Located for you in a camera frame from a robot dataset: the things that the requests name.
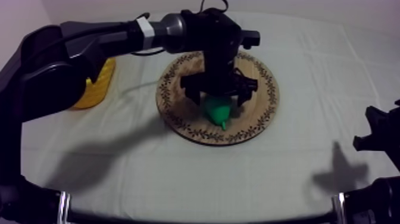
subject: green toy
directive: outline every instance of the green toy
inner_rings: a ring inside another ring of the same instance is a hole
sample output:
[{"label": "green toy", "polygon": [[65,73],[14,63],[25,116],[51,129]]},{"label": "green toy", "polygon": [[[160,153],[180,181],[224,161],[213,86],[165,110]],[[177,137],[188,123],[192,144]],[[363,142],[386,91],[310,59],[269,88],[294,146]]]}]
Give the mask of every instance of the green toy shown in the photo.
[{"label": "green toy", "polygon": [[206,96],[204,99],[205,112],[215,125],[220,125],[226,130],[226,121],[229,119],[232,99],[230,97]]}]

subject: wooden plate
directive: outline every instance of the wooden plate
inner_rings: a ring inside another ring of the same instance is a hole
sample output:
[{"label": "wooden plate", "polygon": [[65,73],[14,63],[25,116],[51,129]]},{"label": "wooden plate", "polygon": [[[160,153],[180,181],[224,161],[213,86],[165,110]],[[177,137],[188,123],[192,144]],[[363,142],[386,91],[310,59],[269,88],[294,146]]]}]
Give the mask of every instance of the wooden plate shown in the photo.
[{"label": "wooden plate", "polygon": [[180,87],[181,76],[204,71],[201,52],[187,53],[174,60],[158,81],[157,107],[165,122],[184,138],[205,145],[233,145],[260,134],[271,123],[277,110],[278,84],[267,66],[245,52],[238,53],[235,66],[245,76],[258,80],[258,90],[240,108],[233,98],[227,130],[209,122],[202,105],[186,98],[184,89]]}]

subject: yellow container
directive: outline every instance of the yellow container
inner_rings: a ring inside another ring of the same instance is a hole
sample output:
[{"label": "yellow container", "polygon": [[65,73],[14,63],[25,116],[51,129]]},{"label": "yellow container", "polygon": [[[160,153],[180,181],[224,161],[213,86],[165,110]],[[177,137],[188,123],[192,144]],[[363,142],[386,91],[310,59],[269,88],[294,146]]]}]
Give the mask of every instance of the yellow container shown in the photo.
[{"label": "yellow container", "polygon": [[110,85],[111,77],[114,74],[115,58],[107,59],[96,83],[92,83],[90,79],[86,79],[85,93],[81,99],[73,106],[74,109],[86,109],[94,107],[105,98],[108,87]]}]

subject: white table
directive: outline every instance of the white table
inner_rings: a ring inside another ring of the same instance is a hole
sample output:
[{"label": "white table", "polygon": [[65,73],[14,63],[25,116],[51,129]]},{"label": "white table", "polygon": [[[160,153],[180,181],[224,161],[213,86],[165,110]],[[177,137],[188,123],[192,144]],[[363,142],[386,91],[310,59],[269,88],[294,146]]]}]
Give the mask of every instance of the white table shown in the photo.
[{"label": "white table", "polygon": [[177,55],[125,55],[101,104],[24,125],[23,174],[72,193],[75,209],[198,222],[324,213],[333,194],[398,175],[385,153],[358,153],[352,139],[370,133],[366,107],[387,111],[400,99],[400,39],[282,15],[228,15],[260,31],[261,46],[249,53],[279,85],[277,114],[260,136],[224,148],[181,138],[155,105],[157,80]]}]

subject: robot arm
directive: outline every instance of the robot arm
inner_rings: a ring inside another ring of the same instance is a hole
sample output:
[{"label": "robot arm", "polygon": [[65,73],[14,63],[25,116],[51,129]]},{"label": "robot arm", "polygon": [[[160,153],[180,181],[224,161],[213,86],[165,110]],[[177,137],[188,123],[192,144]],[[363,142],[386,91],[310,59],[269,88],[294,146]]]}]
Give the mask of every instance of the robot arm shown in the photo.
[{"label": "robot arm", "polygon": [[22,123],[73,106],[85,91],[86,79],[95,82],[107,58],[159,47],[172,54],[217,52],[224,60],[210,69],[218,69],[231,66],[223,63],[233,61],[240,45],[259,44],[258,32],[243,31],[215,8],[196,14],[183,10],[160,22],[145,17],[127,23],[67,22],[27,35],[0,71],[0,217],[19,223],[57,222],[60,192],[40,188],[21,175]]}]

